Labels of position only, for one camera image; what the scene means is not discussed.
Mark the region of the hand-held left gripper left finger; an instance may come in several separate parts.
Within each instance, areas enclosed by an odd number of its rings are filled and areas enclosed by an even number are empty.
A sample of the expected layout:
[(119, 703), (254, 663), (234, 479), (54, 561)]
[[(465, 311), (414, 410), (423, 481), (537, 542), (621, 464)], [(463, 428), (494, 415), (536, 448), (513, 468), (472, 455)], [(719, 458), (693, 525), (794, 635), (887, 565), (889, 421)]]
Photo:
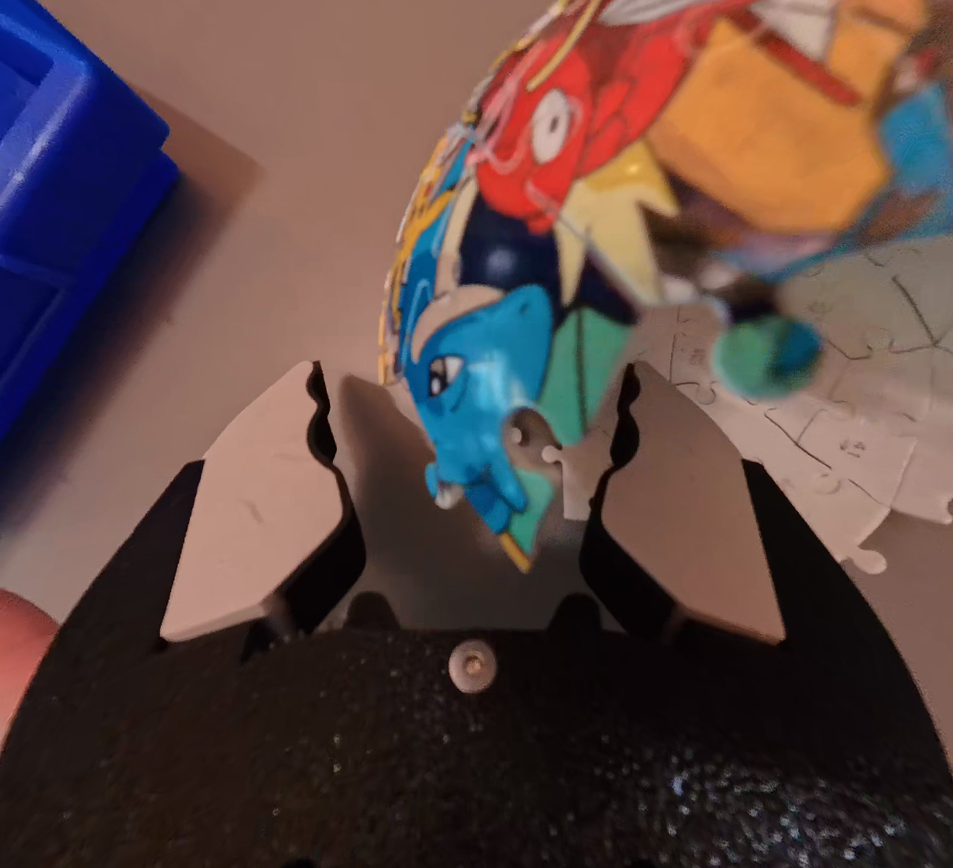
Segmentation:
[(209, 446), (162, 637), (309, 635), (355, 584), (366, 550), (330, 412), (320, 363), (304, 361)]

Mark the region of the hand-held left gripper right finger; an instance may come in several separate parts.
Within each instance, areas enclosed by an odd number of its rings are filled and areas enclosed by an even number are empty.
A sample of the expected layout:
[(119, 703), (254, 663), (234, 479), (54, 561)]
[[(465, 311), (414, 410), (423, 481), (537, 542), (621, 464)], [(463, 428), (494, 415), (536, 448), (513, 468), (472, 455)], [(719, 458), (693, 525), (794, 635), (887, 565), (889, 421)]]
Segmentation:
[(579, 554), (588, 587), (629, 636), (668, 643), (688, 629), (780, 644), (736, 447), (646, 362), (625, 367), (615, 415)]

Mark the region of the colourful printed puzzle ball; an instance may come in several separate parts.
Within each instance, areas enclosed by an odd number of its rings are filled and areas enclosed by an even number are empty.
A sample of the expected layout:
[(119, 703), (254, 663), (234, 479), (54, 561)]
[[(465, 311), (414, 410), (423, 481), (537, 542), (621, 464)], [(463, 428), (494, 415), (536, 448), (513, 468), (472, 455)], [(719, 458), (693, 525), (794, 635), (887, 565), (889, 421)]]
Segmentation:
[(378, 374), (530, 570), (552, 471), (518, 417), (593, 437), (642, 316), (703, 303), (719, 385), (761, 403), (818, 371), (780, 286), (951, 233), (951, 0), (556, 0), (494, 61), (415, 186)]

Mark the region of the person's left hand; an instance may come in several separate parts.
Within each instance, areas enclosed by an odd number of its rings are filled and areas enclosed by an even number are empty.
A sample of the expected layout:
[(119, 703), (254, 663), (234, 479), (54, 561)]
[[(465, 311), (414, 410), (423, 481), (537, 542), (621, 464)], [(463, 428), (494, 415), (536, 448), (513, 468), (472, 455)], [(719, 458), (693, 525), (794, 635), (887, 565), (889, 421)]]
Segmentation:
[(1, 590), (1, 745), (59, 624), (18, 594)]

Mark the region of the blue plastic bin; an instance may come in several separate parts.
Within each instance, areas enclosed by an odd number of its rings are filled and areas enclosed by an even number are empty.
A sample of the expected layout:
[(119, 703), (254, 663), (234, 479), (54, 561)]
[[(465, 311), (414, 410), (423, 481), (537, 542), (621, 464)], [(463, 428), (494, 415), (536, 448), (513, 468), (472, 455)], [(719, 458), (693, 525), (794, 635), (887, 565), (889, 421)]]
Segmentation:
[(1, 0), (1, 434), (173, 187), (167, 122), (37, 0)]

